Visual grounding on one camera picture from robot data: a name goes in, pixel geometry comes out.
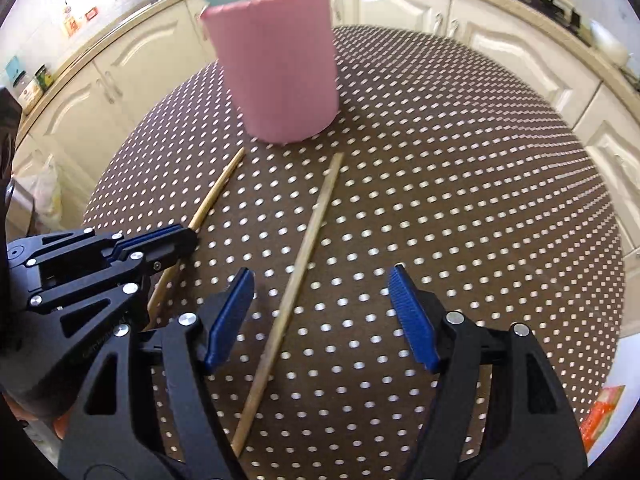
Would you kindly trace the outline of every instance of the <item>orange package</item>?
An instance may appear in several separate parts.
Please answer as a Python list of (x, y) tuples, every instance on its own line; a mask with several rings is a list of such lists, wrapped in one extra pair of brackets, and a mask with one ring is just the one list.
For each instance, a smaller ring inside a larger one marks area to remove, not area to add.
[(587, 452), (589, 452), (598, 437), (609, 425), (611, 414), (613, 410), (616, 409), (623, 391), (625, 391), (624, 384), (622, 386), (603, 388), (589, 416), (580, 425), (582, 442)]

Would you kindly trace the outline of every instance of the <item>chopstick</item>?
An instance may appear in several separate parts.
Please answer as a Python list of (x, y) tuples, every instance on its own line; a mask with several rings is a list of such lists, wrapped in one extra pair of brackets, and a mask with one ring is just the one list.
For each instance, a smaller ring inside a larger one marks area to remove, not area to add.
[(244, 403), (238, 427), (236, 428), (234, 438), (231, 442), (231, 447), (236, 456), (240, 456), (244, 449), (244, 443), (249, 436), (249, 431), (254, 423), (255, 414), (258, 411), (262, 396), (264, 395), (264, 391), (267, 387), (269, 374), (271, 373), (271, 369), (278, 357), (280, 345), (284, 339), (287, 326), (289, 325), (289, 319), (296, 303), (296, 298), (298, 297), (302, 281), (306, 274), (306, 267), (311, 259), (316, 242), (318, 241), (320, 229), (322, 227), (322, 220), (324, 219), (324, 215), (329, 206), (331, 195), (340, 173), (340, 165), (342, 164), (343, 156), (344, 153), (335, 153), (331, 159), (329, 173), (324, 178), (324, 183), (322, 184), (320, 195), (316, 202), (316, 207), (311, 214), (311, 220), (306, 228), (305, 236), (302, 238), (300, 249), (296, 255), (293, 273), (287, 282), (284, 294), (282, 295), (282, 300), (280, 301), (278, 317), (275, 319), (273, 326), (271, 327), (267, 344), (264, 347), (264, 352), (260, 358), (258, 369), (255, 372), (254, 382), (251, 384), (251, 389), (249, 390), (249, 395)]
[[(225, 187), (226, 181), (229, 179), (231, 174), (240, 164), (240, 161), (244, 157), (244, 148), (240, 148), (238, 152), (234, 155), (234, 158), (226, 165), (226, 168), (222, 171), (222, 174), (215, 181), (205, 199), (200, 203), (200, 207), (196, 211), (193, 218), (189, 222), (189, 229), (193, 229), (197, 231), (202, 226), (205, 218), (207, 217), (207, 213), (216, 203), (220, 193)], [(156, 318), (160, 313), (160, 307), (164, 302), (164, 298), (167, 294), (167, 285), (171, 283), (174, 278), (178, 275), (180, 271), (180, 261), (178, 261), (174, 266), (171, 266), (165, 269), (160, 275), (160, 280), (158, 280), (158, 284), (151, 294), (151, 298), (146, 305), (146, 311), (149, 314), (149, 324), (146, 326), (145, 330), (150, 330), (156, 324)]]

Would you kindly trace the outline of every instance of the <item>brown tablecloth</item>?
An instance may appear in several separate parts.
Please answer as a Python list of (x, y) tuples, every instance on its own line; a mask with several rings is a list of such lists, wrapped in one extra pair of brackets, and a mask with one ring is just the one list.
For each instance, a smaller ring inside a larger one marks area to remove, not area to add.
[[(252, 139), (212, 64), (158, 103), (116, 154), (86, 224), (127, 235), (187, 223), (240, 146), (247, 154), (200, 231), (160, 323), (197, 310), (241, 266), (257, 299), (207, 386), (238, 423), (323, 172), (342, 173), (241, 463), (249, 478), (397, 478), (433, 398), (387, 297), (404, 262), (448, 309), (535, 330), (578, 421), (616, 349), (622, 250), (596, 167), (534, 91), (455, 41), (336, 29), (340, 113), (313, 139)], [(160, 369), (158, 410), (180, 456)], [(463, 455), (478, 452), (489, 369)]]

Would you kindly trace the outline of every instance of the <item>plastic bag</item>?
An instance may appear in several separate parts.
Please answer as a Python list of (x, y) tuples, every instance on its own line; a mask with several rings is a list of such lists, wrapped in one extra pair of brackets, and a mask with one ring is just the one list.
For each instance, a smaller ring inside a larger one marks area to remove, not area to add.
[(58, 224), (62, 218), (62, 191), (53, 155), (49, 155), (36, 173), (19, 173), (14, 178), (33, 196), (34, 208), (43, 222)]

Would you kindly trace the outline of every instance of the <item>countertop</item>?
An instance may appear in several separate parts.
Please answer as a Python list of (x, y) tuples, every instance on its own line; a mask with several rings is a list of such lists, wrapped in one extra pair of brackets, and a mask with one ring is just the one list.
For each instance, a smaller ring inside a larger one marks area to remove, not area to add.
[[(29, 131), (40, 113), (46, 108), (49, 102), (55, 97), (60, 89), (71, 80), (84, 66), (86, 66), (97, 54), (108, 47), (113, 41), (120, 38), (126, 32), (144, 22), (146, 19), (157, 14), (163, 9), (170, 7), (182, 0), (159, 0), (153, 5), (148, 5), (118, 20), (113, 27), (105, 28), (97, 34), (84, 48), (79, 51), (79, 55), (64, 64), (56, 73), (56, 81), (44, 94), (42, 99), (35, 105), (28, 116), (24, 116), (20, 129), (18, 130), (17, 143), (20, 144), (25, 134)], [(595, 49), (586, 46), (575, 36), (562, 28), (557, 23), (550, 20), (540, 12), (528, 7), (517, 0), (484, 0), (505, 12), (529, 23), (533, 27), (542, 31), (556, 43), (562, 45), (573, 56), (587, 66), (604, 84), (616, 95), (625, 105), (634, 119), (640, 124), (640, 97), (626, 81), (624, 76), (610, 63), (602, 57)]]

